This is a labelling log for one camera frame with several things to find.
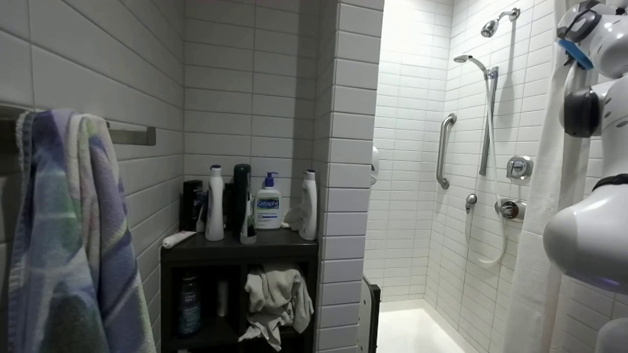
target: shower handle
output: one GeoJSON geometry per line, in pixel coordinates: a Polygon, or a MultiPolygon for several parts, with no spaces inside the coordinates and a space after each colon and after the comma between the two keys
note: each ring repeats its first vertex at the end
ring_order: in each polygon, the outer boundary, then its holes
{"type": "Polygon", "coordinates": [[[465,210],[467,210],[467,214],[471,214],[471,210],[475,208],[475,204],[477,204],[477,194],[471,192],[471,194],[467,196],[467,200],[465,200],[465,210]]]}
{"type": "Polygon", "coordinates": [[[504,220],[524,220],[526,216],[526,202],[516,202],[510,198],[500,198],[494,202],[494,212],[504,220]]]}
{"type": "Polygon", "coordinates": [[[449,180],[443,176],[445,171],[445,147],[447,147],[447,127],[455,125],[457,116],[449,114],[447,120],[439,123],[439,143],[437,143],[437,165],[435,165],[435,180],[437,184],[447,190],[449,180]]]}

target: white tile wall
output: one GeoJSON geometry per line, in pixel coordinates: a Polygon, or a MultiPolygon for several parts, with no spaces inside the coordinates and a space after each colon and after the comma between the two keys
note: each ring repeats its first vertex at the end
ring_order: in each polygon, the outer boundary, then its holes
{"type": "Polygon", "coordinates": [[[492,208],[494,196],[526,198],[528,188],[504,182],[504,165],[512,155],[535,155],[539,116],[545,110],[549,78],[549,8],[545,2],[453,2],[453,25],[447,61],[445,110],[459,116],[449,135],[445,174],[447,192],[435,194],[431,223],[428,302],[441,314],[447,327],[475,351],[498,351],[504,335],[506,308],[520,223],[500,222],[492,208]],[[492,39],[479,35],[482,23],[502,8],[522,10],[516,25],[500,25],[492,39]],[[484,90],[482,74],[473,65],[459,65],[455,55],[475,55],[500,69],[496,94],[496,172],[477,176],[480,161],[484,90]],[[480,196],[469,220],[463,200],[480,196]],[[494,257],[506,235],[506,257],[500,267],[484,269],[475,257],[494,257]]]}
{"type": "Polygon", "coordinates": [[[451,2],[384,6],[375,114],[380,174],[371,188],[365,274],[382,288],[386,308],[426,296],[449,25],[451,2]]]}
{"type": "Polygon", "coordinates": [[[282,210],[312,161],[318,6],[188,0],[184,18],[186,178],[210,165],[278,172],[282,210]]]}
{"type": "MultiPolygon", "coordinates": [[[[157,339],[159,239],[176,227],[182,180],[180,21],[178,0],[0,4],[0,102],[76,108],[102,114],[115,125],[157,127],[155,147],[115,147],[157,339]]],[[[0,288],[4,288],[21,176],[15,155],[0,159],[0,288]]]]}
{"type": "Polygon", "coordinates": [[[322,288],[318,351],[359,351],[369,163],[376,100],[380,12],[375,2],[327,2],[322,10],[314,157],[322,176],[322,288]]]}

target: black shelf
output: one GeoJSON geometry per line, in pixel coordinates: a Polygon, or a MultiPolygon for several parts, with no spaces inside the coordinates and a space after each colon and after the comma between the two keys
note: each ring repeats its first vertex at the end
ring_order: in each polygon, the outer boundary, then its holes
{"type": "Polygon", "coordinates": [[[227,233],[221,241],[206,241],[202,233],[194,233],[190,239],[165,251],[165,255],[170,257],[172,267],[269,263],[269,259],[310,261],[316,259],[318,247],[314,241],[300,239],[290,229],[259,231],[253,245],[241,245],[227,233]]]}
{"type": "Polygon", "coordinates": [[[225,320],[208,318],[200,329],[192,335],[172,335],[172,349],[204,349],[204,347],[225,347],[235,345],[237,335],[225,320]]]}
{"type": "MultiPolygon", "coordinates": [[[[206,241],[202,233],[194,233],[172,249],[161,249],[161,351],[272,353],[265,339],[237,343],[237,337],[249,325],[247,294],[243,292],[247,272],[267,265],[290,265],[298,269],[306,278],[312,302],[316,302],[318,243],[304,241],[290,229],[259,231],[255,245],[241,245],[227,233],[221,241],[206,241]],[[176,306],[180,278],[186,272],[198,276],[204,314],[212,314],[212,308],[216,308],[218,280],[227,280],[229,302],[225,320],[214,314],[202,322],[202,327],[194,335],[180,337],[176,335],[176,306]]],[[[296,333],[294,327],[282,327],[282,351],[314,351],[314,327],[316,314],[304,333],[296,333]]]]}

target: white cloth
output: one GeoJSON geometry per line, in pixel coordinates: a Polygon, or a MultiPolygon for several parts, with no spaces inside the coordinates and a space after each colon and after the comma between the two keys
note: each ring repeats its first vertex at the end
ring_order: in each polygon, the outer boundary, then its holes
{"type": "MultiPolygon", "coordinates": [[[[577,0],[553,2],[553,27],[573,4],[577,0]]],[[[567,72],[563,67],[567,57],[557,51],[557,45],[553,53],[549,102],[532,176],[530,208],[516,253],[502,353],[549,351],[561,272],[545,255],[543,229],[557,210],[579,202],[585,190],[588,139],[565,135],[561,116],[565,82],[577,88],[590,76],[567,72]]]]}
{"type": "Polygon", "coordinates": [[[161,241],[161,247],[163,249],[172,249],[176,247],[176,243],[192,237],[196,231],[180,231],[180,233],[172,233],[172,235],[166,235],[163,241],[161,241]]]}
{"type": "Polygon", "coordinates": [[[306,280],[296,269],[267,269],[247,274],[249,327],[239,337],[263,337],[274,351],[280,351],[280,327],[292,325],[302,333],[314,314],[306,280]]]}

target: blue striped towel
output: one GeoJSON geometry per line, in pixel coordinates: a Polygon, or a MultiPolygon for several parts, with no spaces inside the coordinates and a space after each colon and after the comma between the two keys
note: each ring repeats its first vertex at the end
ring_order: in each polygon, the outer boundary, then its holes
{"type": "Polygon", "coordinates": [[[29,112],[17,141],[23,200],[9,267],[9,351],[157,351],[106,121],[29,112]]]}

